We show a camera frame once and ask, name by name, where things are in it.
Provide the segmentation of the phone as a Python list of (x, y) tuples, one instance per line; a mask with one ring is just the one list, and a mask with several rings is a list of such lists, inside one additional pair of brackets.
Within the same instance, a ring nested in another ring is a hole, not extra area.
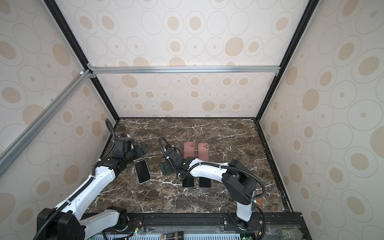
[(193, 188), (195, 186), (194, 177), (185, 177), (182, 181), (183, 188)]
[(147, 183), (152, 179), (146, 160), (134, 164), (139, 184)]

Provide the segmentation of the pink phone case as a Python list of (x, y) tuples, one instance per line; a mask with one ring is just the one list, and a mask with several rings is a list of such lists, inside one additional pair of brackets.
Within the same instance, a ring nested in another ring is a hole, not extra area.
[(208, 162), (210, 160), (210, 147), (208, 143), (198, 144), (198, 158), (202, 161)]
[(195, 144), (194, 142), (184, 143), (184, 159), (195, 158)]

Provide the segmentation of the purple smartphone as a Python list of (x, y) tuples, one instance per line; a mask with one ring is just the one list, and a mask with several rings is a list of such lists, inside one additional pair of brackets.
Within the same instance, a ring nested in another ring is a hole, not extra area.
[(210, 188), (211, 187), (211, 179), (208, 178), (199, 178), (199, 187), (200, 188)]

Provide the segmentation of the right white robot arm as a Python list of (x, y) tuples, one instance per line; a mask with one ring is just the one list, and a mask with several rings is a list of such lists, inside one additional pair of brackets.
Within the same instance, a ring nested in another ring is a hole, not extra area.
[(184, 158), (177, 147), (159, 138), (164, 162), (161, 171), (164, 176), (175, 174), (178, 180), (187, 177), (206, 178), (224, 184), (231, 198), (237, 203), (237, 220), (234, 223), (247, 230), (251, 223), (254, 201), (266, 195), (265, 184), (245, 165), (237, 160), (229, 163), (211, 163), (198, 158)]

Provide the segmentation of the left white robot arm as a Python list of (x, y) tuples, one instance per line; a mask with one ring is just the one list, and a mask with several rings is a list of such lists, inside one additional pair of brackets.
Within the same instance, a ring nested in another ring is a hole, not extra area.
[(53, 209), (43, 209), (37, 217), (36, 240), (88, 240), (114, 228), (118, 232), (129, 226), (126, 209), (109, 207), (100, 214), (84, 219), (83, 214), (99, 195), (126, 167), (148, 153), (144, 143), (134, 143), (128, 135), (116, 137), (109, 119), (106, 126), (113, 137), (109, 152), (98, 159), (87, 180)]

